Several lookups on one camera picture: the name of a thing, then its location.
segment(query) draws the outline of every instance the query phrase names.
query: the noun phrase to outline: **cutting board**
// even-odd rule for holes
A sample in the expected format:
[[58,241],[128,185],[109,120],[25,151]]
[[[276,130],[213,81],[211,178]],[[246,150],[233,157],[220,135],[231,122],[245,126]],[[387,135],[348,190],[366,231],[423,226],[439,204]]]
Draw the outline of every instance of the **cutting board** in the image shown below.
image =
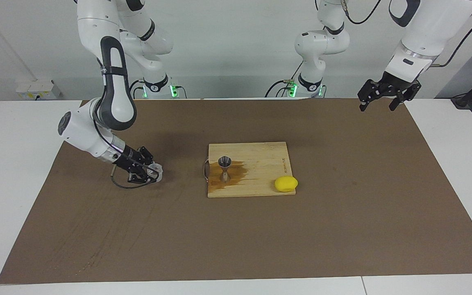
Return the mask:
[[[221,180],[218,164],[223,156],[232,159],[227,183]],[[286,142],[209,145],[209,198],[295,195],[296,190],[282,193],[274,187],[278,177],[292,175]]]

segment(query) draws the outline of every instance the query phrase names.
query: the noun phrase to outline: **brown mat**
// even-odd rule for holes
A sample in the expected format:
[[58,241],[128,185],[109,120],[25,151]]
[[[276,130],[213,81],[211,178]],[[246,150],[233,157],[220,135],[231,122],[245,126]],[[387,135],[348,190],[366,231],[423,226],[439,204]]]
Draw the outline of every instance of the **brown mat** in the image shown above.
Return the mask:
[[[110,164],[64,144],[0,284],[472,273],[472,221],[404,106],[136,105],[119,135],[147,146],[163,182],[116,188]],[[209,143],[276,141],[296,196],[207,198]]]

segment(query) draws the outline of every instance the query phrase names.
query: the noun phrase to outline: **yellow lemon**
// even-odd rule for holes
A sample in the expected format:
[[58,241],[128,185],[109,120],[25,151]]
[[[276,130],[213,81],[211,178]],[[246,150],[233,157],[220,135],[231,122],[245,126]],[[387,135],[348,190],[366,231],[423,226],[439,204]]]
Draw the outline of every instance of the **yellow lemon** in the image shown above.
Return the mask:
[[274,182],[274,187],[283,193],[292,192],[297,186],[298,180],[292,176],[282,176]]

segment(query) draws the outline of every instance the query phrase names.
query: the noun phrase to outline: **white table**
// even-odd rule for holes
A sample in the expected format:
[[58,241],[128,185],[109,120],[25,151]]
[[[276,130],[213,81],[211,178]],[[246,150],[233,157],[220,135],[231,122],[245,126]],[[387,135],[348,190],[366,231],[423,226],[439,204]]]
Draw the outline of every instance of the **white table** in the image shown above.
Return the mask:
[[[0,271],[62,144],[59,118],[80,101],[0,102]],[[472,114],[448,100],[407,103],[472,218]],[[0,294],[466,295],[472,274],[0,286]]]

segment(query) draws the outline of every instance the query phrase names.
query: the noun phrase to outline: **wet stain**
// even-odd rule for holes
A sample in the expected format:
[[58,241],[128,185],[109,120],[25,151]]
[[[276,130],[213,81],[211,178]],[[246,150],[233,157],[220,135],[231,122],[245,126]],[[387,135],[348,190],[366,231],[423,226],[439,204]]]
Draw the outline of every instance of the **wet stain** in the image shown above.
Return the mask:
[[218,165],[218,163],[211,163],[209,166],[209,192],[211,193],[227,186],[237,185],[240,183],[240,181],[242,181],[242,179],[245,179],[248,171],[249,169],[243,167],[243,162],[232,161],[231,166],[227,170],[231,179],[229,182],[224,183],[220,179],[221,173],[223,172],[221,167]]

